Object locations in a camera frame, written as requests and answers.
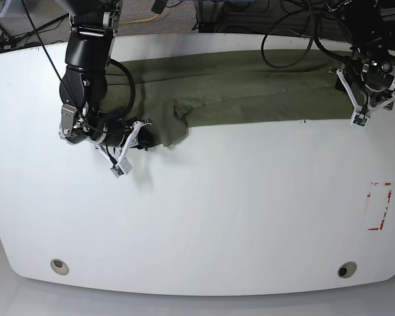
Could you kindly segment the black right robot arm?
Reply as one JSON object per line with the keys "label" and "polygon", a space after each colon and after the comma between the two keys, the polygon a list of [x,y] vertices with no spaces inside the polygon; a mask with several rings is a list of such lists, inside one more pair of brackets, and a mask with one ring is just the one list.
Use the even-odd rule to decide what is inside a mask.
{"label": "black right robot arm", "polygon": [[[128,119],[136,99],[136,87],[129,70],[111,58],[119,28],[122,1],[59,1],[69,14],[70,36],[66,49],[65,75],[59,93],[60,137],[71,145],[85,140],[111,163],[116,177],[128,174],[131,148],[151,146],[152,137],[144,130],[149,120]],[[100,109],[107,95],[106,69],[113,65],[128,81],[127,104],[111,112]]]}

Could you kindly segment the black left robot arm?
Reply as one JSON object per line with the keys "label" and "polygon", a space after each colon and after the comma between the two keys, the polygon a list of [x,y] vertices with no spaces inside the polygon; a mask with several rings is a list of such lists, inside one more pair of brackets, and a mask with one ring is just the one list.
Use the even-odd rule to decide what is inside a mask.
{"label": "black left robot arm", "polygon": [[353,105],[351,123],[365,128],[379,109],[395,103],[395,56],[388,50],[390,32],[376,1],[327,1],[329,13],[341,18],[352,46],[344,68],[334,73]]}

